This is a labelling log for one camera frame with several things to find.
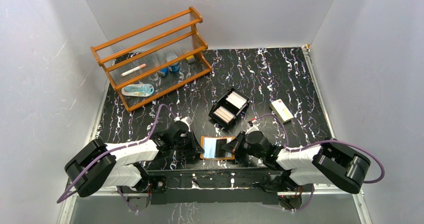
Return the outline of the orange card holder wallet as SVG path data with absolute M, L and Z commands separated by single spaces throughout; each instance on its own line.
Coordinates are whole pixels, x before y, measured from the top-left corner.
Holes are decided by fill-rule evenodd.
M 235 160 L 236 157 L 231 151 L 226 151 L 222 147 L 234 139 L 233 136 L 210 137 L 202 136 L 200 146 L 204 152 L 200 154 L 202 160 Z

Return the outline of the white card stack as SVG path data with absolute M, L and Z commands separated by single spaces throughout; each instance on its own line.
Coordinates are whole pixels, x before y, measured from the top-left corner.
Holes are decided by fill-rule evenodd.
M 227 124 L 229 124 L 235 118 L 235 115 L 225 109 L 223 106 L 218 107 L 213 112 L 213 114 Z
M 243 106 L 248 102 L 248 100 L 246 98 L 242 97 L 241 95 L 239 95 L 235 91 L 232 91 L 226 97 L 226 100 L 230 104 L 232 104 L 233 106 L 235 106 L 236 108 L 238 108 L 239 110 L 241 110 L 243 108 Z

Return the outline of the black card tray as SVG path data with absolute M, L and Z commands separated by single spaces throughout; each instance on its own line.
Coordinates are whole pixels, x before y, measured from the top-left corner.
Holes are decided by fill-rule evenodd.
M 234 105 L 232 105 L 231 103 L 229 103 L 226 100 L 226 97 L 231 92 L 236 92 L 239 95 L 241 95 L 242 97 L 244 97 L 245 99 L 247 99 L 247 103 L 242 107 L 242 109 L 238 109 L 237 107 L 235 107 Z M 250 101 L 251 101 L 251 98 L 248 95 L 242 93 L 240 90 L 238 90 L 234 87 L 231 87 L 212 105 L 212 108 L 208 113 L 208 117 L 211 118 L 211 120 L 214 123 L 219 124 L 223 128 L 231 129 L 237 123 L 238 117 L 241 115 L 241 113 L 247 111 L 247 108 L 249 107 Z M 220 118 L 218 118 L 216 115 L 214 115 L 214 111 L 221 106 L 223 106 L 225 109 L 227 109 L 228 111 L 230 111 L 232 114 L 235 115 L 234 119 L 230 123 L 225 123 Z

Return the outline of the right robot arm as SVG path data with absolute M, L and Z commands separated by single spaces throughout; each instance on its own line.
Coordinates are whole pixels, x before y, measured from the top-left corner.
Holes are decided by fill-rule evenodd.
M 371 166 L 369 158 L 337 140 L 305 147 L 277 146 L 254 125 L 220 150 L 237 157 L 256 157 L 270 170 L 280 171 L 278 185 L 288 191 L 308 184 L 324 184 L 357 194 Z

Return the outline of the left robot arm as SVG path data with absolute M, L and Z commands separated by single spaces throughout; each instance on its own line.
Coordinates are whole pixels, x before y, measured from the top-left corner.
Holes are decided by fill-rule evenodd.
M 64 166 L 64 171 L 82 198 L 114 186 L 140 193 L 164 193 L 167 178 L 149 174 L 142 163 L 160 159 L 172 150 L 182 150 L 184 156 L 203 154 L 190 123 L 189 117 L 177 117 L 167 129 L 151 134 L 146 141 L 110 144 L 94 139 Z

